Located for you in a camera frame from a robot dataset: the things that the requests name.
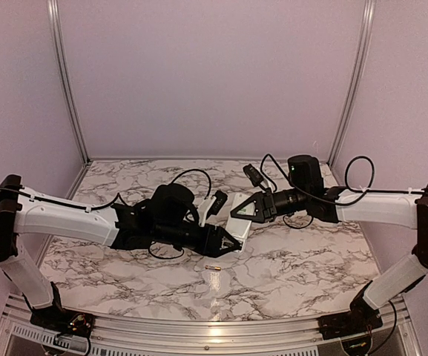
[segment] marble surface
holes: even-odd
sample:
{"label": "marble surface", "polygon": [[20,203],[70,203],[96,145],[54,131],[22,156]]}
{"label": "marble surface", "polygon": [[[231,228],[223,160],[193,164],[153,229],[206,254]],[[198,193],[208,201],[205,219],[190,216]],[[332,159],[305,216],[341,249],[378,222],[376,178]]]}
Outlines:
{"label": "marble surface", "polygon": [[[117,192],[129,203],[150,197],[155,188],[179,172],[202,168],[213,188],[229,201],[209,223],[225,226],[235,192],[251,194],[242,167],[247,162],[216,160],[97,161],[92,164],[76,201],[102,203]],[[266,171],[288,188],[284,178]],[[335,185],[326,165],[327,186]],[[199,202],[207,190],[202,174],[183,176]],[[308,217],[294,216],[294,223]],[[170,246],[154,252],[178,254]],[[210,271],[205,265],[219,266]],[[213,259],[190,250],[176,260],[157,260],[147,251],[115,251],[93,243],[55,237],[41,267],[57,284],[67,307],[107,314],[171,320],[265,320],[346,309],[351,299],[378,275],[359,226],[314,221],[303,230],[275,222],[253,224],[246,249]]]}

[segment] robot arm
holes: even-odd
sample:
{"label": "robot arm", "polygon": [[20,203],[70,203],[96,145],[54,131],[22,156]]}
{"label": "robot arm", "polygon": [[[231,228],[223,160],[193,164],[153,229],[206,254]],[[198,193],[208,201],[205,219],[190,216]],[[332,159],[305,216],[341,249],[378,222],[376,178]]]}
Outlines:
{"label": "robot arm", "polygon": [[[293,189],[257,192],[235,207],[231,216],[264,223],[280,215],[306,210],[309,216],[328,223],[386,223],[417,231],[418,241],[412,252],[367,284],[351,302],[350,311],[319,319],[324,339],[382,326],[378,309],[397,294],[415,287],[428,274],[428,186],[422,192],[409,191],[408,194],[371,191],[359,200],[362,194],[346,187],[325,189],[319,162],[314,157],[294,156],[288,160],[288,165],[287,178]],[[251,169],[247,177],[254,185],[263,180]],[[254,204],[255,213],[242,213],[250,204]]]}
{"label": "robot arm", "polygon": [[[359,195],[343,191],[335,202],[351,202]],[[309,212],[323,221],[402,225],[416,230],[418,235],[412,252],[365,286],[351,302],[349,313],[333,314],[320,319],[321,332],[325,339],[329,339],[364,332],[367,326],[376,322],[381,306],[396,295],[414,288],[428,274],[428,186],[421,197],[414,194],[370,193],[350,206],[330,205],[323,206],[324,209],[321,210],[321,205],[321,202],[312,202]],[[336,214],[323,214],[324,211],[335,211]]]}
{"label": "robot arm", "polygon": [[[226,200],[226,194],[218,191],[197,210],[192,192],[171,183],[134,206],[97,207],[46,196],[23,187],[21,177],[8,176],[0,185],[0,268],[26,298],[33,313],[31,323],[89,337],[93,315],[62,307],[57,287],[42,275],[18,236],[54,234],[123,250],[149,248],[159,242],[219,257],[240,249],[224,228],[205,222]],[[184,219],[188,211],[193,222]]]}

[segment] black cable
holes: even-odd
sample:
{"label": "black cable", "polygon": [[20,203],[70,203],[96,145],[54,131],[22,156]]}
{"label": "black cable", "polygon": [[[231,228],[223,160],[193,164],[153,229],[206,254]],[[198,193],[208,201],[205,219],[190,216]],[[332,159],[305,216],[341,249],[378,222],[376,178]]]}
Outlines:
{"label": "black cable", "polygon": [[150,254],[152,257],[157,258],[158,260],[175,260],[175,259],[177,259],[177,258],[181,258],[182,256],[184,256],[184,248],[182,249],[182,252],[181,252],[181,254],[180,254],[179,256],[173,256],[173,257],[157,256],[157,255],[155,255],[155,254],[152,252],[152,250],[151,250],[151,246],[152,246],[152,245],[154,245],[154,244],[155,244],[155,243],[152,243],[152,244],[150,244],[150,245],[149,245],[149,247],[148,247],[148,252],[149,252],[149,254]]}
{"label": "black cable", "polygon": [[[349,189],[353,193],[361,193],[362,192],[358,189],[352,188],[349,185],[349,169],[351,168],[352,163],[354,163],[355,161],[357,161],[359,159],[365,159],[367,162],[369,162],[371,167],[372,167],[372,172],[375,173],[374,163],[369,157],[357,156],[357,157],[354,157],[353,159],[351,159],[351,161],[349,162],[349,164],[346,167],[346,173],[345,173],[344,181],[346,183],[347,189]],[[391,189],[391,190],[389,190],[389,189],[368,189],[367,192],[368,193],[385,193],[385,194],[387,194],[387,193],[388,194],[415,194],[415,195],[422,195],[422,196],[428,197],[427,191],[404,191],[404,190],[393,190],[393,189]]]}
{"label": "black cable", "polygon": [[88,349],[87,349],[87,352],[85,353],[85,355],[83,355],[83,356],[88,356],[90,354],[90,351],[92,351],[92,343],[90,342],[89,336],[87,336],[87,344],[88,344]]}
{"label": "black cable", "polygon": [[267,189],[267,187],[261,183],[258,186],[261,188],[262,191],[266,191],[266,189]]}
{"label": "black cable", "polygon": [[293,182],[290,182],[288,175],[285,173],[285,171],[278,164],[277,160],[271,154],[266,154],[265,157],[269,157],[272,160],[272,162],[277,166],[278,170],[280,170],[283,177],[285,177],[285,179],[289,182],[289,184],[293,188],[296,188],[299,192],[303,193],[304,195],[306,195],[306,196],[308,196],[314,200],[317,200],[318,202],[324,202],[326,204],[331,204],[331,205],[335,205],[335,206],[351,206],[351,205],[354,205],[355,203],[359,202],[360,200],[362,200],[367,194],[367,190],[365,190],[357,199],[355,199],[351,202],[331,202],[331,201],[328,201],[325,199],[321,199],[320,197],[316,197],[315,195],[312,195],[312,194],[308,193],[307,191],[304,191],[303,189],[297,187]]}
{"label": "black cable", "polygon": [[390,332],[390,334],[385,338],[384,341],[382,341],[382,343],[380,345],[378,345],[373,351],[369,352],[368,355],[373,355],[374,353],[376,353],[383,345],[386,344],[386,342],[388,340],[390,340],[390,338],[393,336],[393,332],[395,331],[395,328],[397,327],[397,321],[398,321],[398,316],[397,316],[397,309],[395,308],[395,306],[393,305],[393,303],[391,301],[389,301],[390,305],[393,308],[393,314],[395,316],[395,320],[393,322],[393,327],[392,327],[392,331]]}
{"label": "black cable", "polygon": [[208,190],[207,190],[207,194],[205,195],[205,198],[207,199],[209,195],[211,195],[211,190],[212,190],[212,179],[211,176],[208,175],[208,173],[206,171],[204,171],[203,169],[200,168],[192,168],[192,169],[188,169],[187,171],[183,171],[179,174],[177,174],[174,179],[171,181],[171,184],[176,182],[176,180],[178,180],[180,177],[182,177],[184,174],[187,173],[191,173],[191,172],[200,172],[202,174],[204,174],[207,177],[208,180]]}
{"label": "black cable", "polygon": [[265,171],[263,170],[263,165],[265,164],[265,161],[266,161],[266,159],[267,159],[268,157],[270,157],[270,158],[271,158],[271,160],[274,160],[271,154],[266,154],[266,155],[263,157],[263,159],[261,160],[261,163],[260,163],[260,173],[261,173],[261,174],[262,174],[262,175],[263,175],[267,180],[269,180],[269,181],[272,183],[272,185],[274,186],[274,189],[273,189],[273,193],[274,193],[274,192],[276,192],[276,191],[278,190],[278,186],[276,185],[276,183],[274,182],[274,180],[273,180],[273,179],[271,179],[271,178],[269,177],[269,175],[268,175],[268,174],[266,174],[266,173],[265,173]]}
{"label": "black cable", "polygon": [[53,200],[53,199],[49,199],[49,198],[45,198],[45,197],[38,197],[38,196],[32,197],[29,193],[26,193],[25,191],[18,191],[16,189],[11,189],[11,188],[0,187],[0,191],[8,191],[10,193],[22,195],[23,197],[34,198],[34,200],[37,200],[39,202],[49,202],[51,204],[61,205],[61,206],[65,206],[67,208],[74,208],[74,209],[80,209],[80,210],[86,210],[87,208],[89,208],[92,211],[102,210],[102,209],[105,209],[105,208],[112,206],[118,199],[120,199],[123,202],[123,204],[125,204],[126,206],[129,206],[122,199],[122,197],[119,193],[116,194],[116,196],[113,200],[111,200],[110,202],[107,202],[106,204],[90,207],[88,205],[78,205],[78,204],[72,204],[69,202],[60,202],[58,200]]}
{"label": "black cable", "polygon": [[192,217],[192,213],[189,211],[186,215],[185,215],[185,219],[187,221],[189,221],[190,223],[195,223],[194,219],[191,219],[190,217]]}
{"label": "black cable", "polygon": [[22,297],[24,298],[24,300],[25,300],[25,302],[26,302],[26,305],[27,305],[27,307],[29,308],[29,310],[30,310],[30,312],[31,313],[34,313],[34,308],[32,307],[32,306],[30,306],[30,304],[29,304],[29,300],[27,300],[27,297],[25,296],[25,294],[24,293],[22,293]]}
{"label": "black cable", "polygon": [[286,217],[287,217],[287,215],[283,215],[283,222],[285,223],[286,226],[288,226],[289,228],[293,228],[294,230],[301,230],[303,228],[307,228],[315,220],[314,217],[311,217],[310,221],[306,225],[304,225],[304,226],[293,226],[293,225],[290,225],[286,222]]}

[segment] lavender wall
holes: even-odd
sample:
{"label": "lavender wall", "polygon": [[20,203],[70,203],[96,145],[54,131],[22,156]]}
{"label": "lavender wall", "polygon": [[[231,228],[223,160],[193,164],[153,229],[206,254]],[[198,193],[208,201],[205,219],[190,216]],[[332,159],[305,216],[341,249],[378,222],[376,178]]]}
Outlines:
{"label": "lavender wall", "polygon": [[60,1],[92,156],[326,159],[364,1]]}
{"label": "lavender wall", "polygon": [[[0,182],[65,195],[82,167],[56,71],[46,1],[0,1]],[[25,239],[34,256],[40,236]],[[0,316],[10,283],[0,271]]]}
{"label": "lavender wall", "polygon": [[[376,163],[378,188],[422,188],[428,183],[428,1],[379,1],[372,42],[355,109],[335,171],[343,175],[358,154]],[[368,169],[352,181],[365,185]],[[416,242],[404,228],[364,225],[382,269]],[[428,356],[428,277],[406,296]]]}

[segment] small cylindrical object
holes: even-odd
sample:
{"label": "small cylindrical object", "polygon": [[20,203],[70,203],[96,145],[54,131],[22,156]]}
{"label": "small cylindrical object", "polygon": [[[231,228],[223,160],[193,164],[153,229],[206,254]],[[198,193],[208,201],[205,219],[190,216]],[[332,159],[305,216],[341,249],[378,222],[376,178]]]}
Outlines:
{"label": "small cylindrical object", "polygon": [[281,216],[304,210],[307,196],[296,189],[285,189],[273,193],[273,201],[277,216]]}
{"label": "small cylindrical object", "polygon": [[210,269],[211,271],[222,271],[222,268],[219,266],[207,266],[205,265],[205,269]]}

